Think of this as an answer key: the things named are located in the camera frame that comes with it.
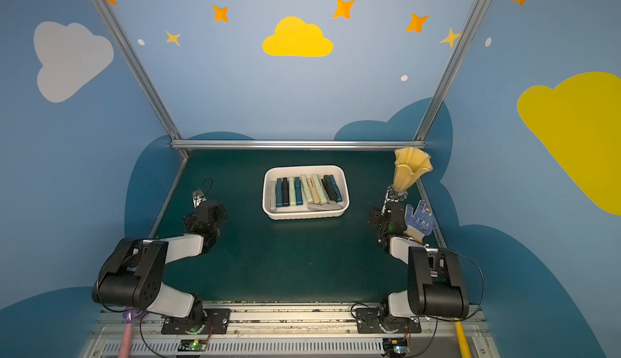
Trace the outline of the teal pliers group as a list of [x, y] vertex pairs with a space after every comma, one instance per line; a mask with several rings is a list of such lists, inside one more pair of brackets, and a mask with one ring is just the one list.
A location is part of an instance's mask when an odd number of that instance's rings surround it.
[[282, 191], [282, 179], [278, 178], [276, 182], [276, 207], [283, 207], [283, 191]]
[[294, 191], [295, 191], [295, 204], [302, 206], [304, 203], [304, 197], [302, 194], [302, 183], [299, 177], [294, 178]]
[[329, 179], [330, 184], [331, 184], [332, 192], [334, 194], [334, 200], [338, 203], [341, 203], [343, 201], [343, 198], [342, 198], [340, 189], [337, 186], [336, 179], [331, 174], [328, 175], [327, 178]]

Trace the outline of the white plastic storage box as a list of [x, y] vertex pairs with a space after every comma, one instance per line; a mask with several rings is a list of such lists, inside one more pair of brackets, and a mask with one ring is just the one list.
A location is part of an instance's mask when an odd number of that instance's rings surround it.
[[[343, 201], [340, 204], [343, 208], [338, 211], [310, 211], [307, 207], [307, 203], [304, 197], [304, 203], [302, 206], [295, 207], [281, 207], [277, 208], [276, 212], [269, 211], [269, 182], [278, 178], [299, 177], [306, 175], [307, 178], [317, 174], [321, 178], [324, 175], [333, 175], [336, 179], [337, 186], [340, 189]], [[276, 167], [268, 170], [265, 174], [264, 186], [263, 186], [263, 199], [262, 208], [264, 212], [273, 220], [298, 220], [298, 219], [311, 219], [311, 218], [326, 218], [326, 217], [339, 217], [349, 207], [349, 192], [346, 179], [343, 170], [336, 165], [310, 165], [310, 166], [291, 166], [291, 167]]]

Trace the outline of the black pliers group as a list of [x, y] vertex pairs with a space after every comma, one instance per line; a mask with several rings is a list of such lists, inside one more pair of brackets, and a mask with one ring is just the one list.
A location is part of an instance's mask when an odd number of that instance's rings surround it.
[[283, 207], [289, 207], [289, 180], [288, 178], [281, 179], [281, 193], [282, 193]]
[[328, 199], [330, 201], [337, 202], [338, 201], [338, 196], [336, 194], [336, 191], [332, 187], [332, 182], [331, 182], [329, 176], [328, 175], [324, 175], [323, 178], [321, 178], [321, 182], [322, 182], [322, 187], [325, 190], [326, 195], [328, 196]]

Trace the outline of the beige pliers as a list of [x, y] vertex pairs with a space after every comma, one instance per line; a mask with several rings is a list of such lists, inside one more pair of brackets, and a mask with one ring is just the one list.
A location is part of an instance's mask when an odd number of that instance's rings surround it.
[[313, 181], [313, 179], [311, 177], [307, 178], [307, 185], [308, 185], [308, 187], [310, 189], [310, 192], [311, 192], [311, 196], [312, 196], [312, 199], [313, 199], [313, 204], [320, 205], [321, 204], [320, 195], [319, 195], [319, 193], [318, 193], [318, 191], [316, 189], [315, 183], [314, 183], [314, 181]]

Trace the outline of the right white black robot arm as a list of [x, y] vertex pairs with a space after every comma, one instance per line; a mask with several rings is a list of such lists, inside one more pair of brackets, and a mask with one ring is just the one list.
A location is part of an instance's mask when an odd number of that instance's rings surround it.
[[459, 255], [430, 247], [416, 239], [416, 224], [430, 227], [433, 214], [423, 201], [406, 204], [405, 191], [387, 188], [383, 206], [371, 210], [369, 223], [378, 230], [379, 246], [408, 269], [406, 289], [388, 293], [378, 308], [377, 322], [388, 333], [407, 327], [420, 316], [463, 321], [469, 316], [469, 299]]

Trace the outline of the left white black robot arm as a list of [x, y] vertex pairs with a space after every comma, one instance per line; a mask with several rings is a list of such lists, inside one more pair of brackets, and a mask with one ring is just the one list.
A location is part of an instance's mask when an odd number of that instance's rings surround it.
[[92, 289], [94, 302], [163, 315], [162, 332], [200, 335], [209, 321], [202, 299], [163, 283], [166, 265], [208, 253], [227, 219], [226, 208], [207, 199], [201, 190], [192, 193], [194, 212], [183, 217], [187, 232], [163, 239], [123, 238], [104, 262]]

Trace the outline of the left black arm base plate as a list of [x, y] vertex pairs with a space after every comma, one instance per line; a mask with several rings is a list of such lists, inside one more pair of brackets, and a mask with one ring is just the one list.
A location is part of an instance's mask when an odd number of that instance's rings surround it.
[[224, 335], [228, 329], [229, 309], [192, 309], [188, 317], [165, 317], [162, 335]]

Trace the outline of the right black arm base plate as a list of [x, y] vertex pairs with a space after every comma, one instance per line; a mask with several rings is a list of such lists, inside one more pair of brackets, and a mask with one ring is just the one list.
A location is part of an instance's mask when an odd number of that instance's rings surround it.
[[418, 318], [395, 318], [378, 307], [359, 306], [351, 309], [359, 334], [420, 334]]

